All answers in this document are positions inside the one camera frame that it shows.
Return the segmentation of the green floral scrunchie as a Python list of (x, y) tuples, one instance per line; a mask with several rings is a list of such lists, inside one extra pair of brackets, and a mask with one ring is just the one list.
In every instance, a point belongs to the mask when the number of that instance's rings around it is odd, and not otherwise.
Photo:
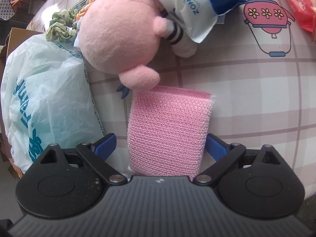
[(78, 12), (79, 10), (72, 8), (55, 12), (49, 22), (49, 28), (46, 30), (46, 40), (74, 44), (79, 32), (76, 21)]

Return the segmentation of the pink mesh sponge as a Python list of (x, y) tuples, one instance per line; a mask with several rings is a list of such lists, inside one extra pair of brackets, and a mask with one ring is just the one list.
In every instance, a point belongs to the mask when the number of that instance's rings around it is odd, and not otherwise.
[(134, 91), (127, 129), (130, 169), (141, 176), (199, 172), (213, 100), (210, 93), (158, 86)]

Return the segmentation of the white green plastic bag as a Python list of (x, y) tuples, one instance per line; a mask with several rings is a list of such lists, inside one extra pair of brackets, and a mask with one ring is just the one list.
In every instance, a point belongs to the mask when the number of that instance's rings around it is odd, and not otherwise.
[(1, 106), (11, 155), (22, 172), (51, 143), (73, 148), (104, 135), (82, 54), (44, 34), (31, 36), (8, 56)]

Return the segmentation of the cardboard box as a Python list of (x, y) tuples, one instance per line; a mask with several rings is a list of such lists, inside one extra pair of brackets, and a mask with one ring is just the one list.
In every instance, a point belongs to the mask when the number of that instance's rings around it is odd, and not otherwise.
[[(33, 35), (41, 34), (41, 32), (31, 31), (28, 29), (13, 27), (8, 34), (5, 45), (1, 48), (1, 80), (3, 79), (5, 64), (7, 57), (12, 51), (14, 51), (19, 45)], [(1, 115), (1, 158), (4, 162), (9, 161), (10, 166), (8, 171), (16, 179), (21, 179), (23, 173), (20, 168), (14, 165), (14, 160), (11, 157), (11, 146), (8, 143), (7, 136), (5, 134), (4, 123)]]

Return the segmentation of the pink plush doll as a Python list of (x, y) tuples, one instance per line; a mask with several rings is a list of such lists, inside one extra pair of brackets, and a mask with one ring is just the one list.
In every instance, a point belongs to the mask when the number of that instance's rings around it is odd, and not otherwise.
[(182, 58), (197, 50), (178, 23), (161, 14), (156, 0), (96, 0), (79, 20), (75, 45), (94, 68), (118, 75), (126, 88), (150, 90), (160, 75), (147, 65), (161, 39)]

